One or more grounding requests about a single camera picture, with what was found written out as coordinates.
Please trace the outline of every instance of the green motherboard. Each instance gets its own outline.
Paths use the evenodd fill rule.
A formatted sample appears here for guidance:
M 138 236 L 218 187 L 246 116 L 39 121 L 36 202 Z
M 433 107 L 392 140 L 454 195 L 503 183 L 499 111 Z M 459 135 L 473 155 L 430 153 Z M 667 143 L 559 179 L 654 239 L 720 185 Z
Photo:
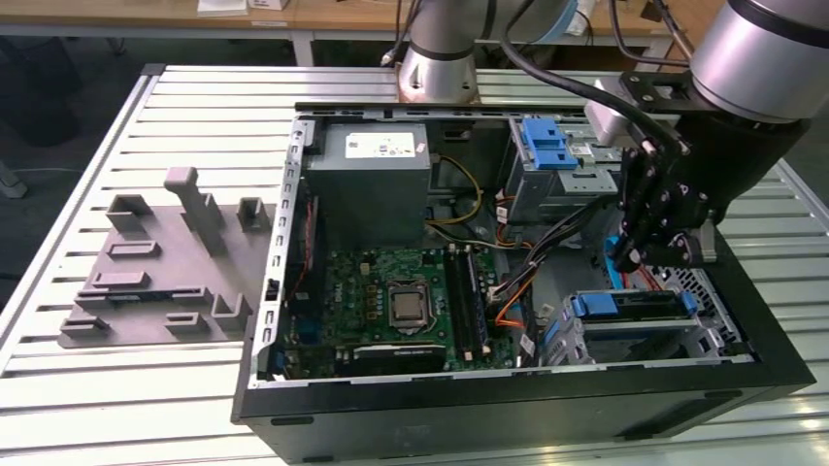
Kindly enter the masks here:
M 330 360 L 331 348 L 370 345 L 442 345 L 447 359 L 445 371 L 507 368 L 513 366 L 513 343 L 507 332 L 490 333 L 487 357 L 463 360 L 455 348 L 451 306 L 443 254 L 431 250 L 332 251 L 327 255 L 326 305 L 322 316 L 322 340 L 318 347 L 303 351 L 303 378 L 336 377 Z M 471 253 L 482 289 L 497 281 L 489 250 Z M 392 299 L 402 303 L 418 290 L 427 300 L 429 318 L 407 326 Z

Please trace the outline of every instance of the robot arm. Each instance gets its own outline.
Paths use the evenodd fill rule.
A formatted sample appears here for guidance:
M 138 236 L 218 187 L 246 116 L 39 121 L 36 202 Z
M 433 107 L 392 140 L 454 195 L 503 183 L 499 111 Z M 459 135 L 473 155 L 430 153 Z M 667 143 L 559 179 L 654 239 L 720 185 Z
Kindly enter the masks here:
M 398 75 L 406 102 L 469 103 L 478 95 L 473 48 L 498 39 L 522 0 L 414 0 L 410 49 Z M 537 2 L 514 27 L 513 40 L 534 43 L 566 29 L 575 1 Z
M 623 156 L 618 270 L 716 260 L 714 225 L 805 134 L 828 77 L 829 3 L 729 0 L 688 73 L 625 73 L 599 83 L 646 113 L 678 116 L 682 143 L 681 153 L 666 152 L 618 113 L 589 103 L 603 143 L 627 134 L 635 141 Z
M 538 69 L 510 43 L 559 34 L 575 1 L 419 0 L 415 8 L 402 100 L 473 102 L 474 41 L 502 39 L 530 76 L 589 99 L 599 142 L 630 147 L 617 269 L 714 261 L 714 226 L 732 200 L 794 146 L 829 95 L 829 1 L 728 0 L 690 71 L 625 73 L 599 80 L 602 90 Z

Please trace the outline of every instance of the metal slotted worktable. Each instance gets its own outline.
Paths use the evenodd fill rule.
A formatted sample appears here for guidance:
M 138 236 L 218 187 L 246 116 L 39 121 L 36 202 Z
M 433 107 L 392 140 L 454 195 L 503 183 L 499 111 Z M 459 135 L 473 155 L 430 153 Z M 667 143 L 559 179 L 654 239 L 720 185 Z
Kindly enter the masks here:
M 590 82 L 599 74 L 579 73 Z M 507 71 L 479 73 L 485 103 L 579 99 Z M 15 464 L 223 461 L 275 464 L 228 419 L 240 342 L 65 350 L 68 316 L 109 222 L 112 196 L 162 188 L 170 166 L 200 169 L 219 204 L 275 202 L 296 101 L 392 102 L 394 76 L 367 69 L 167 67 L 143 76 L 0 316 L 0 459 Z M 817 377 L 796 396 L 740 409 L 671 440 L 392 460 L 394 464 L 829 463 L 829 216 L 785 164 L 721 226 Z

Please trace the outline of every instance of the motherboard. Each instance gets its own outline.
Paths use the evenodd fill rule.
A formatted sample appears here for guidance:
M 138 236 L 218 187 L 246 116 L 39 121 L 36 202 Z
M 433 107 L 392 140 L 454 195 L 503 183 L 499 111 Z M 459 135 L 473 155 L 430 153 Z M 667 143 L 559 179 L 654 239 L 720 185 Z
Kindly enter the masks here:
M 486 249 L 331 251 L 322 318 L 294 322 L 307 344 L 294 354 L 298 376 L 366 375 L 371 368 L 354 369 L 360 357 L 376 358 L 383 369 L 415 359 L 438 372 L 511 367 L 510 336 L 489 332 L 483 307 L 470 305 L 483 306 L 495 282 Z M 417 356 L 399 356 L 402 349 Z

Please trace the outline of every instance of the ram slot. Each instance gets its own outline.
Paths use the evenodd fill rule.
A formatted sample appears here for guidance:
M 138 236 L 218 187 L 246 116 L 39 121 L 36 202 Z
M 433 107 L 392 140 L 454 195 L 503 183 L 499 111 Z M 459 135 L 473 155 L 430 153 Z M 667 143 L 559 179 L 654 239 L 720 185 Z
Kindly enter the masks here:
M 473 257 L 466 250 L 443 254 L 455 351 L 465 361 L 481 357 L 487 341 L 483 297 L 478 290 Z

